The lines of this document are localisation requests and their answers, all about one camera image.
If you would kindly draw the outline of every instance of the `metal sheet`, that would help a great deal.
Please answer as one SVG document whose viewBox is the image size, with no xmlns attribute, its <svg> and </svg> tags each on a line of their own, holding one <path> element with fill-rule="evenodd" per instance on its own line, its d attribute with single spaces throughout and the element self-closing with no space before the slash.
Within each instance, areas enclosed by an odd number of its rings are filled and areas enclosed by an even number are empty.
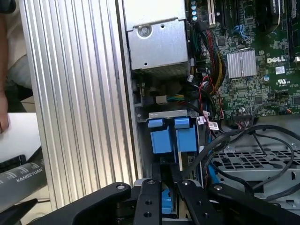
<svg viewBox="0 0 300 225">
<path fill-rule="evenodd" d="M 168 1 L 125 0 L 124 10 L 132 69 L 164 77 L 186 75 L 185 1 L 172 1 L 170 7 Z"/>
<path fill-rule="evenodd" d="M 116 181 L 133 184 L 142 167 L 116 2 L 20 0 L 20 10 L 52 209 Z"/>
<path fill-rule="evenodd" d="M 124 12 L 126 31 L 139 25 L 186 18 L 184 0 L 124 0 Z"/>
</svg>

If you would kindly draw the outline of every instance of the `fingers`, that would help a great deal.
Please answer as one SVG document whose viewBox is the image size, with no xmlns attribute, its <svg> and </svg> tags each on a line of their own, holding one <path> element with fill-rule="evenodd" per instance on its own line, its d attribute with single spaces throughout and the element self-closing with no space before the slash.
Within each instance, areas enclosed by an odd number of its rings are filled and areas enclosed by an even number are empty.
<svg viewBox="0 0 300 225">
<path fill-rule="evenodd" d="M 2 134 L 8 128 L 8 116 L 0 115 L 0 134 Z"/>
</svg>

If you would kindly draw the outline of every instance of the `connector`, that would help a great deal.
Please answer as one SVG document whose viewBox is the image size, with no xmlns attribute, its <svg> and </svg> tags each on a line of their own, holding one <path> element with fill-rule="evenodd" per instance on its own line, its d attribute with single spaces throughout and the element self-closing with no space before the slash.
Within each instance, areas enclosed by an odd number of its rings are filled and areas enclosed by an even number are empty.
<svg viewBox="0 0 300 225">
<path fill-rule="evenodd" d="M 210 28 L 215 27 L 216 18 L 215 18 L 214 0 L 207 0 L 207 9 L 208 9 L 208 21 L 210 24 Z"/>
</svg>

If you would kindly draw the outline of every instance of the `dell logo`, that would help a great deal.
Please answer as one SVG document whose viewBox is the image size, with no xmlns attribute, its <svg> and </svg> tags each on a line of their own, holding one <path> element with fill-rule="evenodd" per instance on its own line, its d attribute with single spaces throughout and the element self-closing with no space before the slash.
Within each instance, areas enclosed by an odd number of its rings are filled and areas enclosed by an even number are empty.
<svg viewBox="0 0 300 225">
<path fill-rule="evenodd" d="M 267 63 L 272 63 L 272 62 L 284 62 L 285 58 L 283 56 L 277 57 L 277 58 L 267 58 Z"/>
</svg>

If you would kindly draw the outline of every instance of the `label sticker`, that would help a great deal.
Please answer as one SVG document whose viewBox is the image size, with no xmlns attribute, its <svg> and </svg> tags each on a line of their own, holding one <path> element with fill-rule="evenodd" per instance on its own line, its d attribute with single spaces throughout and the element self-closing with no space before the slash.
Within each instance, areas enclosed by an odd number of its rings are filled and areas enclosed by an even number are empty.
<svg viewBox="0 0 300 225">
<path fill-rule="evenodd" d="M 276 72 L 276 75 L 285 74 L 285 67 L 276 67 L 275 72 Z"/>
<path fill-rule="evenodd" d="M 206 119 L 204 116 L 198 117 L 197 120 L 198 120 L 198 125 L 202 125 L 206 122 Z"/>
<path fill-rule="evenodd" d="M 211 130 L 219 130 L 218 123 L 216 123 L 216 122 L 211 122 L 211 121 L 209 121 L 209 122 L 208 122 L 208 127 L 209 127 Z"/>
</svg>

